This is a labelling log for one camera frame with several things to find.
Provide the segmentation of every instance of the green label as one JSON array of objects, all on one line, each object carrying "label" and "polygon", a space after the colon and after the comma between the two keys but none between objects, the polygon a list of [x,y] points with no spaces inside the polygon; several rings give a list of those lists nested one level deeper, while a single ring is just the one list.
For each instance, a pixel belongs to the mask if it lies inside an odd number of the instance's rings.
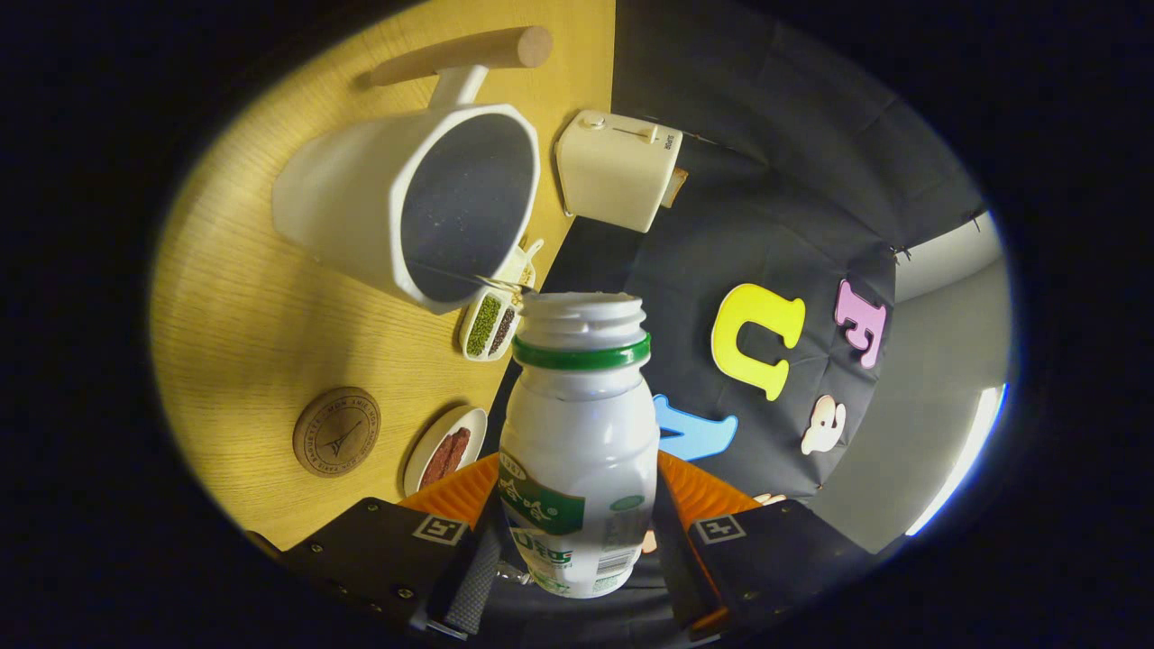
[{"label": "green label", "polygon": [[501,500],[545,534],[575,532],[585,520],[584,498],[567,495],[538,483],[504,449],[501,450],[497,488]]},{"label": "green label", "polygon": [[555,568],[569,567],[569,561],[574,558],[572,550],[553,550],[548,545],[541,543],[540,539],[533,538],[530,530],[512,528],[511,531],[512,539],[517,542],[517,545],[529,550],[530,552],[535,552],[538,557],[548,561]]},{"label": "green label", "polygon": [[560,581],[550,577],[549,575],[542,573],[541,570],[538,570],[537,568],[533,568],[532,566],[530,566],[529,568],[529,574],[533,577],[533,581],[537,582],[537,585],[540,585],[541,588],[548,590],[549,592],[554,592],[556,595],[563,595],[567,590],[569,590],[568,584],[561,583]]},{"label": "green label", "polygon": [[638,494],[638,495],[627,495],[627,497],[622,498],[621,500],[619,500],[619,501],[614,502],[613,505],[610,505],[609,509],[613,509],[614,512],[624,512],[625,509],[632,509],[634,507],[637,507],[642,502],[645,502],[645,497],[644,495],[640,495],[640,494]]},{"label": "green label", "polygon": [[621,575],[613,575],[612,577],[602,577],[593,582],[593,592],[600,592],[617,585],[617,580]]}]

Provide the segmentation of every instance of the wooden tabletop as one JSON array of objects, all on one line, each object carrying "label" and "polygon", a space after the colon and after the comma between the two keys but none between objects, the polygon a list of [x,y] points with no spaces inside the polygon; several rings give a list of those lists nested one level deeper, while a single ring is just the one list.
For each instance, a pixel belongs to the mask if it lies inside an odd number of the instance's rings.
[{"label": "wooden tabletop", "polygon": [[[460,356],[460,312],[432,315],[317,264],[277,234],[277,173],[313,137],[428,103],[435,77],[358,83],[377,64],[470,33],[544,25],[554,38],[549,60],[493,70],[478,96],[512,104],[538,130],[541,181],[526,239],[545,239],[533,258],[544,277],[570,224],[549,143],[576,111],[609,110],[614,15],[613,0],[434,0],[321,53],[207,148],[158,244],[151,349],[172,433],[241,528],[286,549],[361,498],[399,500],[419,433],[455,405],[488,409],[509,363]],[[293,425],[315,396],[340,386],[375,397],[380,437],[352,472],[317,477],[293,454]]]}]

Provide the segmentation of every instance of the plastic bottle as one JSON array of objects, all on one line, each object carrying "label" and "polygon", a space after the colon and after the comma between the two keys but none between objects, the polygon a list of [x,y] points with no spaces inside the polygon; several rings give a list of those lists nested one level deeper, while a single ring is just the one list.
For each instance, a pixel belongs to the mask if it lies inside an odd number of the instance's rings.
[{"label": "plastic bottle", "polygon": [[525,297],[523,367],[501,433],[497,488],[530,575],[562,597],[600,597],[632,573],[657,488],[660,428],[640,367],[642,300]]}]

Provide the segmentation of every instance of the light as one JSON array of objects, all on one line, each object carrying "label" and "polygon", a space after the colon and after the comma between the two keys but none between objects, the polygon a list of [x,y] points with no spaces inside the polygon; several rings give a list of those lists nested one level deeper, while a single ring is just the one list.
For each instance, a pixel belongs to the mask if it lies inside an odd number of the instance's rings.
[{"label": "light", "polygon": [[982,450],[982,446],[986,443],[986,438],[990,437],[990,431],[994,430],[994,424],[998,420],[998,412],[1002,410],[1002,402],[1005,398],[1005,386],[982,390],[981,396],[977,397],[977,412],[974,413],[974,422],[969,426],[969,434],[966,437],[965,446],[961,447],[961,453],[958,454],[958,460],[954,461],[953,469],[950,470],[950,475],[946,477],[942,488],[938,490],[937,495],[926,507],[922,515],[906,530],[906,536],[914,536],[921,531],[926,527],[926,523],[930,522],[930,519],[945,505],[945,501],[950,500],[953,491],[958,488],[962,478],[969,472],[969,468],[977,460],[977,453]]}]

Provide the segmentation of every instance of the white pitcher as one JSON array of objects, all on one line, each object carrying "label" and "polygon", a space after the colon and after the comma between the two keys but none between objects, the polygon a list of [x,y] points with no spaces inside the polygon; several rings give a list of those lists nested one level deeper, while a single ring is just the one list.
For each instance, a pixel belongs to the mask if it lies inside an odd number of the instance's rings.
[{"label": "white pitcher", "polygon": [[272,186],[275,229],[322,263],[435,314],[474,299],[514,254],[540,178],[537,130],[473,100],[489,68],[545,62],[552,37],[515,28],[381,64],[375,85],[440,75],[427,109],[357,124],[298,150]]}]

